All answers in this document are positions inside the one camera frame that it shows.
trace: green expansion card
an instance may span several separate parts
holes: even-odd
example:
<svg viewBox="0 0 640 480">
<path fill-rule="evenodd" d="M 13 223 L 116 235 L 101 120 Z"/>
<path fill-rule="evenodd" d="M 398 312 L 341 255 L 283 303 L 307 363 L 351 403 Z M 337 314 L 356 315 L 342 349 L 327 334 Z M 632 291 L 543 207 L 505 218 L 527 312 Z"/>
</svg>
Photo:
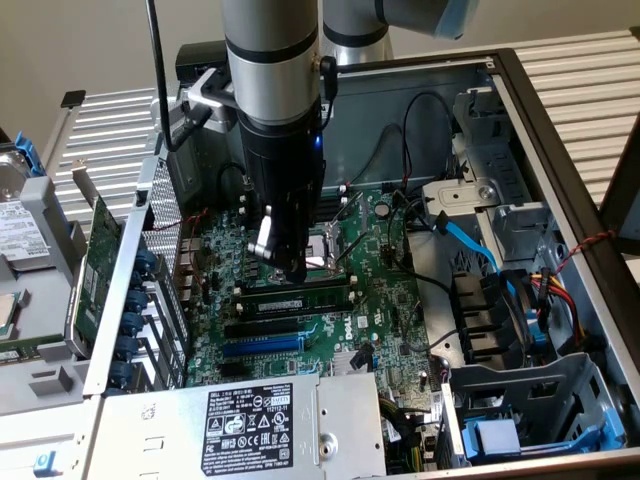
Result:
<svg viewBox="0 0 640 480">
<path fill-rule="evenodd" d="M 374 206 L 381 201 L 391 205 L 391 196 L 372 190 L 364 192 L 364 199 L 370 212 L 368 233 L 349 254 L 346 265 L 349 274 L 357 277 L 357 285 L 352 285 L 350 278 L 338 275 L 332 280 L 339 284 L 344 279 L 346 287 L 331 287 L 329 294 L 323 289 L 309 288 L 290 293 L 291 296 L 284 299 L 283 294 L 279 293 L 267 295 L 269 299 L 264 302 L 271 303 L 261 304 L 303 308 L 313 307 L 321 300 L 327 302 L 327 298 L 331 298 L 328 303 L 332 304 L 335 299 L 336 305 L 340 306 L 337 310 L 296 315 L 303 325 L 299 326 L 299 332 L 306 332 L 307 337 L 303 352 L 296 350 L 224 357 L 223 349 L 230 342 L 225 337 L 225 327 L 252 323 L 239 319 L 247 311 L 245 309 L 240 316 L 237 313 L 238 298 L 234 296 L 236 282 L 242 281 L 249 291 L 253 287 L 268 287 L 274 285 L 273 279 L 278 276 L 278 272 L 257 264 L 245 255 L 248 237 L 244 229 L 236 224 L 234 214 L 224 213 L 213 220 L 213 226 L 202 232 L 202 244 L 210 245 L 213 255 L 206 257 L 201 265 L 203 273 L 209 278 L 213 274 L 217 282 L 211 305 L 205 305 L 198 294 L 192 297 L 190 316 L 194 346 L 188 367 L 188 386 L 316 372 L 320 375 L 339 374 L 338 370 L 351 368 L 349 360 L 360 346 L 370 342 L 374 347 L 376 380 L 380 393 L 392 396 L 399 406 L 429 408 L 429 391 L 420 391 L 419 388 L 419 374 L 428 371 L 428 360 L 424 354 L 414 354 L 402 345 L 399 330 L 399 322 L 408 322 L 412 343 L 424 344 L 427 341 L 422 320 L 415 321 L 412 314 L 418 302 L 417 285 L 410 276 L 388 269 L 380 254 L 380 247 L 387 244 L 387 221 L 376 218 Z M 354 212 L 340 223 L 344 244 L 350 245 L 361 234 L 359 212 Z M 392 225 L 395 242 L 401 237 L 401 229 L 402 223 L 398 216 Z M 313 280 L 317 276 L 317 272 L 309 275 Z M 344 308 L 344 295 L 349 291 L 355 291 L 358 298 L 355 303 Z M 247 306 L 246 297 L 242 298 L 242 304 Z M 258 297 L 249 295 L 250 300 L 255 301 L 256 298 Z M 265 310 L 271 313 L 274 308 L 265 307 Z M 249 309 L 253 309 L 255 313 L 259 307 L 250 303 Z M 221 374 L 218 366 L 229 362 L 242 363 L 245 373 L 241 378 Z"/>
<path fill-rule="evenodd" d="M 120 227 L 102 198 L 96 199 L 87 254 L 82 262 L 73 310 L 75 328 L 93 343 L 98 333 L 120 246 Z"/>
</svg>

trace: wall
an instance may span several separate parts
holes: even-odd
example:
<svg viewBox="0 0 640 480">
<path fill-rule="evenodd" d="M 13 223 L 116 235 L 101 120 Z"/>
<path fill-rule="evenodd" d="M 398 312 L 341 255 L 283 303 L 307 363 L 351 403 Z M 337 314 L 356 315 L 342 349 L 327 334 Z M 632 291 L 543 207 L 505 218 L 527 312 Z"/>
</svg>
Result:
<svg viewBox="0 0 640 480">
<path fill-rule="evenodd" d="M 223 38 L 220 0 L 156 0 L 169 78 L 183 43 Z M 42 150 L 64 92 L 154 84 L 143 0 L 2 0 L 0 125 Z M 639 0 L 480 0 L 458 42 L 392 29 L 397 56 L 640 25 Z"/>
</svg>

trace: screw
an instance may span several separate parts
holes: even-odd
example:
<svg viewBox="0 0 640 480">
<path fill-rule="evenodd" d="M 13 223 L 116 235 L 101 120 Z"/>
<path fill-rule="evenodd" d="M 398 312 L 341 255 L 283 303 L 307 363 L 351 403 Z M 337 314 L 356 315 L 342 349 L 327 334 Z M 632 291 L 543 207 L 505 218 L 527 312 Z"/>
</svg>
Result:
<svg viewBox="0 0 640 480">
<path fill-rule="evenodd" d="M 493 188 L 481 187 L 480 190 L 478 190 L 478 195 L 480 195 L 480 198 L 483 200 L 491 200 L 494 195 Z"/>
</svg>

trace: green circuit board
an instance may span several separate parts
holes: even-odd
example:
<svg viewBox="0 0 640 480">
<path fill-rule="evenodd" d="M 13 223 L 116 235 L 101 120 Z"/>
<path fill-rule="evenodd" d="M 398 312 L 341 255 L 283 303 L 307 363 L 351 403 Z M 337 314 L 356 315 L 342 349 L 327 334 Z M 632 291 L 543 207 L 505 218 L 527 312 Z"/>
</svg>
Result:
<svg viewBox="0 0 640 480">
<path fill-rule="evenodd" d="M 194 345 L 188 366 L 188 386 L 236 380 L 223 378 L 217 371 L 216 365 L 225 361 L 243 362 L 249 375 L 242 380 L 308 373 L 318 373 L 321 376 L 339 374 L 335 370 L 341 368 L 345 361 L 348 366 L 348 359 L 358 348 L 364 342 L 370 342 L 375 349 L 374 365 L 379 391 L 392 396 L 400 406 L 428 408 L 428 389 L 419 390 L 419 374 L 428 370 L 428 361 L 425 355 L 401 348 L 403 341 L 398 328 L 399 321 L 407 322 L 414 344 L 424 344 L 427 341 L 424 323 L 416 321 L 413 315 L 418 302 L 417 285 L 412 277 L 387 268 L 380 254 L 380 247 L 388 242 L 387 220 L 377 219 L 373 211 L 379 202 L 391 205 L 391 195 L 383 195 L 378 190 L 366 191 L 363 200 L 366 205 L 368 232 L 349 254 L 346 265 L 349 274 L 357 277 L 357 286 L 348 287 L 356 292 L 357 300 L 347 311 L 300 317 L 299 321 L 304 323 L 300 331 L 313 332 L 309 333 L 304 352 L 301 353 L 294 351 L 224 358 L 222 348 L 227 342 L 224 327 L 238 322 L 233 297 L 236 281 L 246 280 L 252 286 L 269 285 L 274 270 L 256 264 L 245 255 L 247 235 L 236 224 L 236 218 L 232 214 L 223 214 L 214 219 L 213 227 L 203 232 L 202 239 L 211 245 L 217 261 L 205 261 L 207 266 L 204 268 L 209 269 L 207 273 L 217 273 L 219 288 L 213 293 L 210 306 L 204 305 L 198 295 L 195 295 L 192 302 Z M 354 209 L 360 211 L 352 212 L 340 222 L 345 247 L 361 234 L 362 206 L 356 203 Z M 398 215 L 392 224 L 394 243 L 401 236 L 401 228 L 401 216 Z M 254 270 L 254 273 L 248 279 L 250 270 Z M 318 296 L 322 293 L 310 290 L 305 295 Z"/>
<path fill-rule="evenodd" d="M 96 199 L 87 254 L 76 288 L 75 327 L 93 343 L 118 257 L 120 226 L 101 197 Z"/>
</svg>

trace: robotic arm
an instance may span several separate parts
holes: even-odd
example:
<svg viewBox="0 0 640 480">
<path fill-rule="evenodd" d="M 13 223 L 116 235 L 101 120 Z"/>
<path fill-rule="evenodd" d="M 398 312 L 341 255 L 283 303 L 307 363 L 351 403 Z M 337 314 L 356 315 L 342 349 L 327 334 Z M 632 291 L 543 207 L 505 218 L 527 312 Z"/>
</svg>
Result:
<svg viewBox="0 0 640 480">
<path fill-rule="evenodd" d="M 366 50 L 387 36 L 389 24 L 431 34 L 461 29 L 475 3 L 324 0 L 324 32 L 334 42 L 340 63 L 353 63 L 340 48 L 347 52 L 356 48 L 356 53 Z M 174 151 L 185 135 L 179 142 L 170 138 L 154 2 L 147 0 L 147 7 L 163 131 L 168 149 Z M 258 238 L 249 244 L 249 251 L 285 271 L 290 281 L 302 282 L 307 275 L 309 228 L 324 181 L 322 130 L 331 117 L 329 112 L 323 124 L 320 76 L 324 76 L 324 97 L 333 102 L 338 62 L 319 55 L 317 0 L 223 0 L 222 14 L 233 89 L 222 85 L 228 80 L 223 73 L 206 82 L 203 76 L 203 83 L 217 82 L 224 88 L 216 88 L 216 95 L 197 105 L 185 123 L 193 130 L 212 115 L 220 117 L 225 105 L 237 110 L 248 174 L 264 213 Z M 448 19 L 445 26 L 443 19 Z M 360 55 L 356 60 L 385 58 L 388 55 Z"/>
<path fill-rule="evenodd" d="M 222 13 L 245 162 L 264 205 L 249 251 L 301 282 L 325 170 L 320 73 L 335 97 L 335 62 L 318 55 L 316 0 L 224 0 Z"/>
</svg>

